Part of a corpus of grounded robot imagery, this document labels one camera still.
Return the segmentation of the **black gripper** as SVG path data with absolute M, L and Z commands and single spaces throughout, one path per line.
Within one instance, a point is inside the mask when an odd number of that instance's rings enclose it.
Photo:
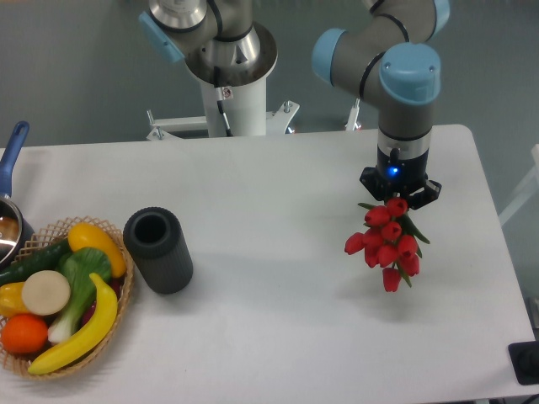
M 360 183 L 377 201 L 400 197 L 411 210 L 419 210 L 439 198 L 442 185 L 428 180 L 426 173 L 429 151 L 404 159 L 403 151 L 393 148 L 388 154 L 377 148 L 375 167 L 365 167 Z

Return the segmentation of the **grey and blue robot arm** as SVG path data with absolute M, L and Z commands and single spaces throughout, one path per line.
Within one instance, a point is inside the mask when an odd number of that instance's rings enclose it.
M 312 69 L 329 85 L 378 112 L 377 158 L 360 182 L 379 201 L 398 196 L 417 210 L 439 197 L 426 167 L 440 58 L 430 38 L 446 24 L 446 1 L 369 1 L 360 33 L 329 29 L 312 50 Z M 213 137 L 269 133 L 265 81 L 277 61 L 273 35 L 250 1 L 151 1 L 139 16 L 166 60 L 183 61 L 199 81 Z

